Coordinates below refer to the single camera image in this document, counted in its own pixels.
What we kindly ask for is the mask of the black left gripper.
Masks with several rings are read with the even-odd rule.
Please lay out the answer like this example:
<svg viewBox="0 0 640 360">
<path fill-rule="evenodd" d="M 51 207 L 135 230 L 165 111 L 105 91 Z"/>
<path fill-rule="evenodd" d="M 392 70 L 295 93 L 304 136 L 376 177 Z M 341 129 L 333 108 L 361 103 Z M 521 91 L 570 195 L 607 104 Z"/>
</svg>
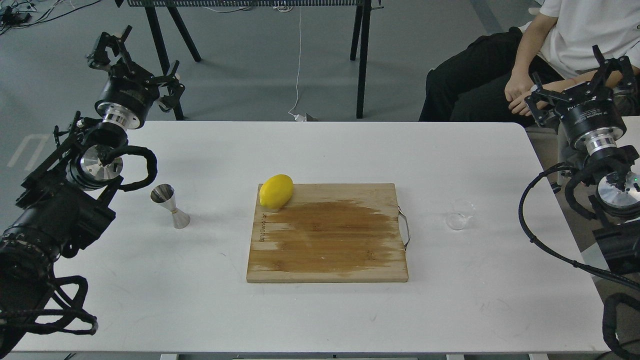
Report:
<svg viewBox="0 0 640 360">
<path fill-rule="evenodd" d="M 153 76 L 150 71 L 133 63 L 125 46 L 132 29 L 128 25 L 119 36 L 102 32 L 86 59 L 89 68 L 109 72 L 103 91 L 94 103 L 99 116 L 105 119 L 112 107 L 121 107 L 130 113 L 126 129 L 139 129 L 147 120 L 156 100 L 160 110 L 165 113 L 176 109 L 180 105 L 185 85 L 180 83 L 177 75 L 179 60 L 171 64 L 169 73 L 161 76 Z M 107 49 L 112 50 L 115 57 L 119 57 L 115 64 L 111 64 Z M 167 88 L 167 95 L 160 96 L 158 88 Z"/>
</svg>

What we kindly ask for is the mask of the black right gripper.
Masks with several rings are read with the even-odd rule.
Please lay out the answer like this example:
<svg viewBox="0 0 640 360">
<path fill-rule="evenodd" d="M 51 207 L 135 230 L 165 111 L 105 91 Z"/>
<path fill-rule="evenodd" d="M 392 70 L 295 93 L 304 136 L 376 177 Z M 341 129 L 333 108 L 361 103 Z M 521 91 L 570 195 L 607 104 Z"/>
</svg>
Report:
<svg viewBox="0 0 640 360">
<path fill-rule="evenodd" d="M 534 86 L 525 98 L 525 104 L 540 128 L 561 123 L 569 147 L 588 154 L 614 147 L 615 141 L 627 132 L 627 126 L 615 105 L 613 92 L 607 87 L 611 75 L 614 72 L 621 75 L 614 86 L 618 94 L 638 93 L 637 75 L 628 56 L 605 59 L 598 45 L 593 45 L 592 51 L 599 64 L 592 78 L 592 90 L 569 96 L 564 92 L 545 89 L 540 76 L 534 72 Z"/>
</svg>

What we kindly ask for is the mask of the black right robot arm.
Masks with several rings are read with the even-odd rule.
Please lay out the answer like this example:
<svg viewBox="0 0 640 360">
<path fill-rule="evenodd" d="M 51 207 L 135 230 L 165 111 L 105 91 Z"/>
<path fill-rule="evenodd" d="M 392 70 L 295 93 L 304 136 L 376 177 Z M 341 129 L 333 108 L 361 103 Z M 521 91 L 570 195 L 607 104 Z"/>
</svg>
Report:
<svg viewBox="0 0 640 360">
<path fill-rule="evenodd" d="M 529 241 L 549 255 L 638 291 L 639 284 L 627 275 L 639 271 L 639 175 L 632 170 L 639 153 L 631 145 L 617 145 L 627 127 L 615 105 L 614 91 L 606 85 L 618 71 L 622 76 L 617 85 L 620 93 L 633 94 L 638 89 L 636 76 L 626 55 L 606 59 L 597 45 L 592 50 L 599 67 L 591 80 L 557 92 L 545 89 L 539 75 L 534 74 L 535 85 L 525 99 L 526 105 L 538 125 L 558 121 L 568 150 L 577 160 L 558 162 L 532 180 L 519 199 L 519 225 Z M 540 180 L 554 173 L 569 175 L 564 185 L 569 207 L 581 217 L 601 223 L 601 228 L 592 233 L 606 269 L 560 255 L 528 227 L 524 217 L 526 197 Z"/>
</svg>

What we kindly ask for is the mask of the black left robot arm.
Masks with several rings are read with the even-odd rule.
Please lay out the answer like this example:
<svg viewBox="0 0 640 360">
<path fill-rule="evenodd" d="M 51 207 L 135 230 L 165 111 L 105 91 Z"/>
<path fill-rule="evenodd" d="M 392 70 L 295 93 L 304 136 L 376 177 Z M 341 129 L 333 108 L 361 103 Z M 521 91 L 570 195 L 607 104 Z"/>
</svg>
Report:
<svg viewBox="0 0 640 360">
<path fill-rule="evenodd" d="M 98 240 L 114 221 L 109 205 L 118 191 L 149 186 L 156 155 L 130 145 L 127 131 L 141 128 L 154 103 L 163 112 L 179 104 L 185 86 L 169 73 L 153 75 L 126 49 L 132 27 L 103 32 L 87 55 L 107 82 L 94 105 L 97 118 L 76 112 L 66 131 L 54 130 L 55 150 L 23 180 L 16 199 L 23 210 L 1 235 L 1 356 L 27 333 L 93 335 L 98 319 L 83 309 L 89 283 L 57 277 L 55 262 L 72 258 Z"/>
</svg>

